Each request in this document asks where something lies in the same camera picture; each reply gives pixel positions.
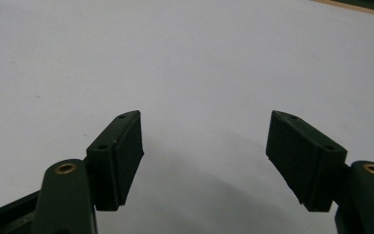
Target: white table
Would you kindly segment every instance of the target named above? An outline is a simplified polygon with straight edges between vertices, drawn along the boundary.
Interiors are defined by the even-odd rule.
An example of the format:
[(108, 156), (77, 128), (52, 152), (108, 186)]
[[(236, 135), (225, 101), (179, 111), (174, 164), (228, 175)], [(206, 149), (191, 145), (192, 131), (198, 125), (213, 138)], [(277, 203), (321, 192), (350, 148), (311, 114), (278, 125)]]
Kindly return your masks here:
[(0, 207), (139, 109), (99, 233), (336, 233), (265, 155), (273, 109), (374, 161), (374, 16), (311, 1), (0, 1)]

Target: tabletop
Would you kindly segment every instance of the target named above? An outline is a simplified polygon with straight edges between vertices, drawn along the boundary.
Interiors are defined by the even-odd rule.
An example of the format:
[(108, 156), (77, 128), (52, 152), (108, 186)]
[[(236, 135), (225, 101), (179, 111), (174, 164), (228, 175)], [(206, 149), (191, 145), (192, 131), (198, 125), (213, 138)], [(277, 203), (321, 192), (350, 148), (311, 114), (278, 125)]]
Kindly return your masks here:
[(0, 207), (141, 111), (99, 233), (336, 233), (265, 154), (272, 110), (374, 161), (374, 16), (307, 0), (0, 0)]

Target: white surface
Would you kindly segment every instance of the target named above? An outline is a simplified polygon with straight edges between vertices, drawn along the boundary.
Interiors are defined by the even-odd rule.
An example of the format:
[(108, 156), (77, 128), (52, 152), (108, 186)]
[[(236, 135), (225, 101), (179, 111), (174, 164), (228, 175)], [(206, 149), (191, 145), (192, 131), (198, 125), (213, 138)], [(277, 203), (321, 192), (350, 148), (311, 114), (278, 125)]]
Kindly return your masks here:
[(265, 155), (273, 109), (374, 161), (374, 16), (310, 1), (0, 1), (0, 207), (139, 109), (99, 233), (336, 233)]

